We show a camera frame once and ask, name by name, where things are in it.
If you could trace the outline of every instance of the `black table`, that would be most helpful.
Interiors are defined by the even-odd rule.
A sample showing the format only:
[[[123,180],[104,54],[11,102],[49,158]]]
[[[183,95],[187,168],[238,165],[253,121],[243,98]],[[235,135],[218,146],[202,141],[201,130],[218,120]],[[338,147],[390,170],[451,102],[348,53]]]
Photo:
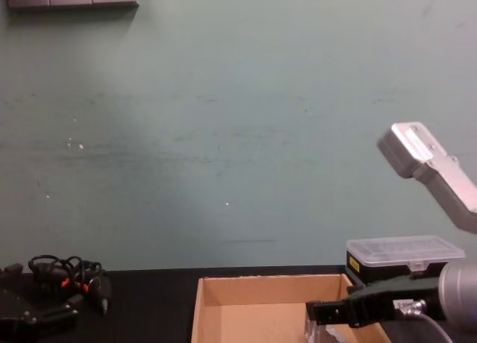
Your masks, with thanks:
[[[343,272],[340,265],[111,272],[114,298],[108,315],[103,317],[86,306],[74,332],[42,342],[189,343],[195,294],[202,277]],[[23,277],[17,289],[32,303],[41,304],[30,277]],[[386,322],[382,326],[393,343],[443,342],[426,322]],[[455,343],[477,342],[477,336],[458,334],[447,324],[443,327]]]

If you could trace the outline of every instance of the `cable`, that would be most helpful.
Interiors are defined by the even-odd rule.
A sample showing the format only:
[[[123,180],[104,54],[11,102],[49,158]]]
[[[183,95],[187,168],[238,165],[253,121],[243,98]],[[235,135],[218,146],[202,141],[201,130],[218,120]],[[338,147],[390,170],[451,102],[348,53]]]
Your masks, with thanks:
[[[416,314],[416,315],[409,315],[408,317],[428,321],[430,324],[432,324],[434,326],[434,328],[440,333],[442,338],[444,338],[444,340],[447,343],[454,343],[454,341],[449,337],[447,332],[439,325],[439,323],[436,322],[434,319],[430,318],[428,315],[424,315],[423,313],[421,313],[421,314]]]

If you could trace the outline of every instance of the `clear plastic box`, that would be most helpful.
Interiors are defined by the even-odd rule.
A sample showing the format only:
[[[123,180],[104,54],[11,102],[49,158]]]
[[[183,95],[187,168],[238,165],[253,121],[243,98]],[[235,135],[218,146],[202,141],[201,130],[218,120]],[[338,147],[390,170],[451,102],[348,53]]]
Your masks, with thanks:
[[[464,258],[463,250],[438,236],[388,237],[347,242],[347,267],[364,283],[428,269],[438,271],[439,274],[449,261]]]

